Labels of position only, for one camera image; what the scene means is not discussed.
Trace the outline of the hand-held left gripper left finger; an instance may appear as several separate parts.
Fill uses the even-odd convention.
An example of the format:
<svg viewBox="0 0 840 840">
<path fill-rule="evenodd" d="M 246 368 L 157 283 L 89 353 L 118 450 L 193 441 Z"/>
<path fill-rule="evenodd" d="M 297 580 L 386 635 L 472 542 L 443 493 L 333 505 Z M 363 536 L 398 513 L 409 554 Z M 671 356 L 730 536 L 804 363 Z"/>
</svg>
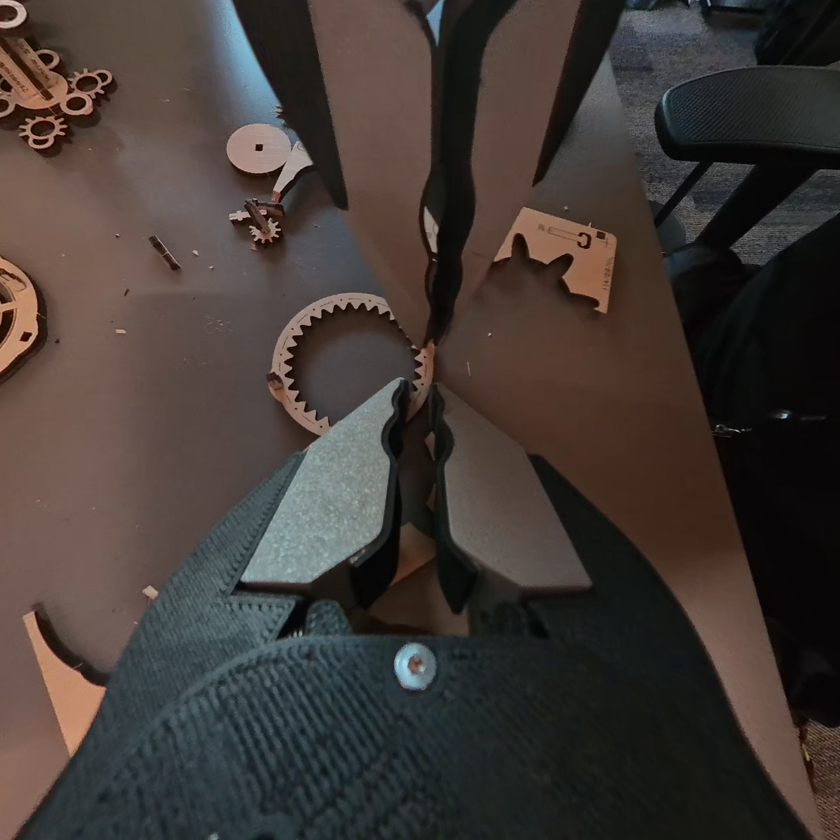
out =
<svg viewBox="0 0 840 840">
<path fill-rule="evenodd" d="M 393 581 L 410 386 L 383 386 L 301 454 L 239 585 L 370 607 Z"/>
</svg>

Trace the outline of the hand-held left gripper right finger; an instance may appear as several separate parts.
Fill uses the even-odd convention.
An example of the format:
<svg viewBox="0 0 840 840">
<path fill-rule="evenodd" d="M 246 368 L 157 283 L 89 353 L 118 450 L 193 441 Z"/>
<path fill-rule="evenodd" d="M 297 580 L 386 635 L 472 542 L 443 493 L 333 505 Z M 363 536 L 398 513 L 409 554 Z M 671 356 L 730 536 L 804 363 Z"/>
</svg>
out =
<svg viewBox="0 0 840 840">
<path fill-rule="evenodd" d="M 450 610 L 588 592 L 592 579 L 525 449 L 443 385 L 428 406 L 437 580 Z"/>
</svg>

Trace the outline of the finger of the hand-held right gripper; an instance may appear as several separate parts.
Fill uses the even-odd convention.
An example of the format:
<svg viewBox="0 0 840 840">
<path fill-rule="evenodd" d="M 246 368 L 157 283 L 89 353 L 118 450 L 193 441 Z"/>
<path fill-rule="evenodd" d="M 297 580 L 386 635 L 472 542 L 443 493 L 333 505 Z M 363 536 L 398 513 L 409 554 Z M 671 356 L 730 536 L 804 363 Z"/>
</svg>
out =
<svg viewBox="0 0 840 840">
<path fill-rule="evenodd" d="M 309 2 L 348 207 L 344 218 L 401 328 L 425 343 L 434 37 L 416 2 Z"/>
<path fill-rule="evenodd" d="M 475 295 L 582 101 L 582 2 L 455 8 L 444 11 L 440 45 L 436 343 Z"/>
</svg>

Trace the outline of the wooden model with loop arms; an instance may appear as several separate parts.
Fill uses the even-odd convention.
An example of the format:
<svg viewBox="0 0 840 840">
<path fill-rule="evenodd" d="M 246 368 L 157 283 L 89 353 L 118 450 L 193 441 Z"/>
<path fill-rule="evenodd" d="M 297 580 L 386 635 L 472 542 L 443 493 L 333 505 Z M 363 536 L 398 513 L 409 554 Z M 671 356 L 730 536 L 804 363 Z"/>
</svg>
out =
<svg viewBox="0 0 840 840">
<path fill-rule="evenodd" d="M 1 2 L 1 118 L 20 118 L 17 136 L 44 154 L 68 135 L 69 119 L 86 119 L 114 85 L 110 70 L 83 68 L 69 75 L 60 54 L 29 37 L 24 2 Z"/>
</svg>

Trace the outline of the wooden disc with square hole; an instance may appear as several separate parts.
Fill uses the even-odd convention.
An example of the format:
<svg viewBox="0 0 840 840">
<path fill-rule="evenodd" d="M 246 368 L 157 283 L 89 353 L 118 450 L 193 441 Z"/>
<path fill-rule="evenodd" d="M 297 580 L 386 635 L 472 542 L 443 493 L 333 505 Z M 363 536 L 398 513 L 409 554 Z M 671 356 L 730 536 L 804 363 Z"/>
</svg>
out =
<svg viewBox="0 0 840 840">
<path fill-rule="evenodd" d="M 277 126 L 250 123 L 230 135 L 226 154 L 230 163 L 239 171 L 267 175 L 287 163 L 291 155 L 291 141 Z"/>
</svg>

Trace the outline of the square wooden offcut gear cutout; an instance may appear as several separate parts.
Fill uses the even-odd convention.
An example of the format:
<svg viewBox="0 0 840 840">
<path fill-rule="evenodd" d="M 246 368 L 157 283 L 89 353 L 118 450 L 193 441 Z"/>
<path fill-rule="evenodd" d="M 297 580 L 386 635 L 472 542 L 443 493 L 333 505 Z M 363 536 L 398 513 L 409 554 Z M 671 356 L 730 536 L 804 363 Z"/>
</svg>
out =
<svg viewBox="0 0 840 840">
<path fill-rule="evenodd" d="M 436 542 L 411 522 L 406 522 L 399 531 L 398 549 L 396 571 L 390 586 L 432 561 L 436 555 Z"/>
</svg>

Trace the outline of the small wooden gear on axle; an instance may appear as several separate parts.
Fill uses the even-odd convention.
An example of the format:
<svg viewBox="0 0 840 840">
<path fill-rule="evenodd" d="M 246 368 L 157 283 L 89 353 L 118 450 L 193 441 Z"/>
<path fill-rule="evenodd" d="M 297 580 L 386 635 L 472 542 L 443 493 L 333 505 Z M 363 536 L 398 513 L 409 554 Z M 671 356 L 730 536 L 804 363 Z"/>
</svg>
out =
<svg viewBox="0 0 840 840">
<path fill-rule="evenodd" d="M 269 245 L 282 235 L 280 221 L 286 214 L 281 203 L 251 198 L 242 209 L 228 214 L 232 224 L 246 224 L 256 245 Z"/>
</svg>

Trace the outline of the long wooden offcut sheet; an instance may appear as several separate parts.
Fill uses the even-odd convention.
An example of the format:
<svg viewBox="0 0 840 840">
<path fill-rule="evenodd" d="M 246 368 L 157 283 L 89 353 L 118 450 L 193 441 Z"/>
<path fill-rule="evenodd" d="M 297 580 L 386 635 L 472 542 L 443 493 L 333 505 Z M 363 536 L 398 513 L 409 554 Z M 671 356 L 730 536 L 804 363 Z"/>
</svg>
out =
<svg viewBox="0 0 840 840">
<path fill-rule="evenodd" d="M 338 144 L 350 226 L 386 293 L 395 319 L 416 336 L 431 307 L 426 303 L 427 258 L 438 255 L 443 210 L 426 209 L 424 186 L 431 164 L 426 131 L 408 134 L 402 149 L 373 133 Z M 475 180 L 475 226 L 463 252 L 465 278 L 458 303 L 480 284 L 480 272 L 509 259 L 514 239 L 524 239 L 528 257 L 566 266 L 563 283 L 572 294 L 595 301 L 606 312 L 610 298 L 616 237 L 595 227 L 524 206 L 531 190 L 527 152 L 534 144 L 501 140 L 499 132 L 478 138 L 471 155 Z"/>
</svg>

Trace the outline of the black office chair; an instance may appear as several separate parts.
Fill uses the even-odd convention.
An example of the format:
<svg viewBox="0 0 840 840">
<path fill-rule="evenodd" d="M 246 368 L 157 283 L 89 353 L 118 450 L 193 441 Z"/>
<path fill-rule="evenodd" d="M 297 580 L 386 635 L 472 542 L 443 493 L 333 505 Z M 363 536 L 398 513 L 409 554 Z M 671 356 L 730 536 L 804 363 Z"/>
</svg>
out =
<svg viewBox="0 0 840 840">
<path fill-rule="evenodd" d="M 695 163 L 654 217 L 657 228 L 716 163 L 751 171 L 698 236 L 728 249 L 820 170 L 839 169 L 839 72 L 834 66 L 724 70 L 668 89 L 654 123 L 663 152 Z"/>
</svg>

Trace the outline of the black backpack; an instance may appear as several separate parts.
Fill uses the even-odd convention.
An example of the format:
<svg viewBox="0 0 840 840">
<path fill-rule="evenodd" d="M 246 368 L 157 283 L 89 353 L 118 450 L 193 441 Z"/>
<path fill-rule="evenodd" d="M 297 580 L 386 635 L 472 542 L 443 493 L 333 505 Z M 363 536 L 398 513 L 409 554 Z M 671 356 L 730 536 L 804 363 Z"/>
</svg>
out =
<svg viewBox="0 0 840 840">
<path fill-rule="evenodd" d="M 690 245 L 671 287 L 799 721 L 839 719 L 839 219 L 763 266 Z"/>
</svg>

